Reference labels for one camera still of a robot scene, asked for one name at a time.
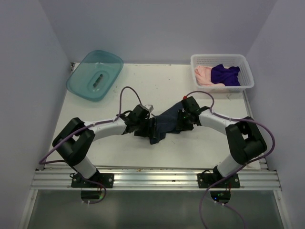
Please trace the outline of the dark navy blue towel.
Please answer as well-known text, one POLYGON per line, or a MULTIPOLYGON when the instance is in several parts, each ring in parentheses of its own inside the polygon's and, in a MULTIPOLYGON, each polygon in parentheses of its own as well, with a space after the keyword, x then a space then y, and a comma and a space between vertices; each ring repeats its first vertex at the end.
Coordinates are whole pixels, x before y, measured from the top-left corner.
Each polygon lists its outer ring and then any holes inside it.
POLYGON ((183 109, 181 102, 177 102, 172 107, 155 116, 156 118, 156 137, 150 137, 150 144, 154 145, 166 138, 166 134, 179 134, 177 129, 178 111, 183 109))

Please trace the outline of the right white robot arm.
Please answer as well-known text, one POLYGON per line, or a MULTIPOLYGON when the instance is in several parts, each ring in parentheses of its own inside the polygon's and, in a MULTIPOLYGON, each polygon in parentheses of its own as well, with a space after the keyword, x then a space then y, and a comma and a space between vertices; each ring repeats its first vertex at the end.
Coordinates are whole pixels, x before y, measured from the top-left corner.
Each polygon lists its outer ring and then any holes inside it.
POLYGON ((194 125, 204 126, 227 137, 230 154, 213 169, 212 181, 215 186, 224 187, 235 170, 267 150, 266 142, 252 118, 233 121, 229 117, 219 117, 212 113, 210 107, 200 107, 192 96, 184 97, 181 103, 178 130, 193 130, 194 125))

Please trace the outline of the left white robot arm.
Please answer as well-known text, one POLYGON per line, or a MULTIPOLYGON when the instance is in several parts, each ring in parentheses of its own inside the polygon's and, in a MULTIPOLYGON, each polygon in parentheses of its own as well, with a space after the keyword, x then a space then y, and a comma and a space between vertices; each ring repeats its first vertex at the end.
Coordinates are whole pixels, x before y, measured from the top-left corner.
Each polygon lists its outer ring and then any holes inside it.
POLYGON ((146 124, 153 110, 152 105, 137 105, 127 115, 122 113, 113 120, 83 122, 79 118, 71 119, 54 139, 52 146, 64 162, 75 170, 88 187, 94 187, 99 181, 99 172, 86 156, 91 144, 112 135, 130 134, 146 124))

